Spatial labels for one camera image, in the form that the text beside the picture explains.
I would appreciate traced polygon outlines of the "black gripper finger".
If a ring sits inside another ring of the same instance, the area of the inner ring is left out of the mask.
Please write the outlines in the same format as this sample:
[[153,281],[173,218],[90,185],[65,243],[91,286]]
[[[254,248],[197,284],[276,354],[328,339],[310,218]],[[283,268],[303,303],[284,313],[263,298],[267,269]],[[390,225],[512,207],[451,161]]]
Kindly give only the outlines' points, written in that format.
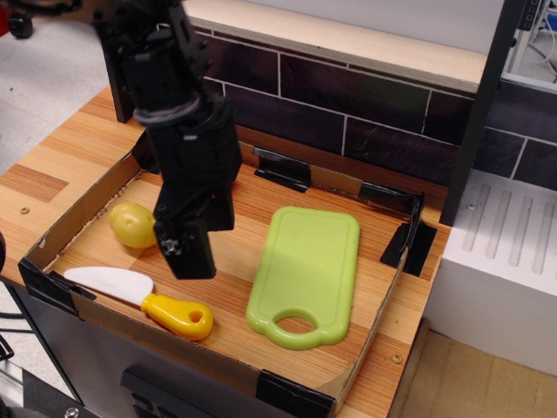
[[203,233],[234,228],[231,185],[215,185],[203,190],[198,220],[199,230]]
[[179,280],[212,279],[216,267],[202,218],[160,219],[154,226],[158,246]]

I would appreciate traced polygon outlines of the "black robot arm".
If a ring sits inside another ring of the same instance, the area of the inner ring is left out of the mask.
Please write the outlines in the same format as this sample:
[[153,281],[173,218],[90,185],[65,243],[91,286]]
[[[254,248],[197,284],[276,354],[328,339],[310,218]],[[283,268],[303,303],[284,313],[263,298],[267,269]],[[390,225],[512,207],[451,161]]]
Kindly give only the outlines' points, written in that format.
[[242,156],[232,106],[205,89],[206,42],[179,1],[10,1],[22,16],[91,24],[101,42],[117,118],[144,127],[163,185],[158,246],[180,279],[216,273],[209,233],[234,227],[232,183]]

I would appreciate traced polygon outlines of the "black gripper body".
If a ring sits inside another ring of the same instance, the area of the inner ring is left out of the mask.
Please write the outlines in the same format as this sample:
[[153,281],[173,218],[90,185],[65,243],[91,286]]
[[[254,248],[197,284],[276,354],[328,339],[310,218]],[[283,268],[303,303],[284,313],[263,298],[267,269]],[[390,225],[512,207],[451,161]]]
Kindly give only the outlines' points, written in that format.
[[232,105],[219,95],[160,110],[137,108],[163,178],[155,208],[160,219],[198,218],[201,193],[232,185],[242,164]]

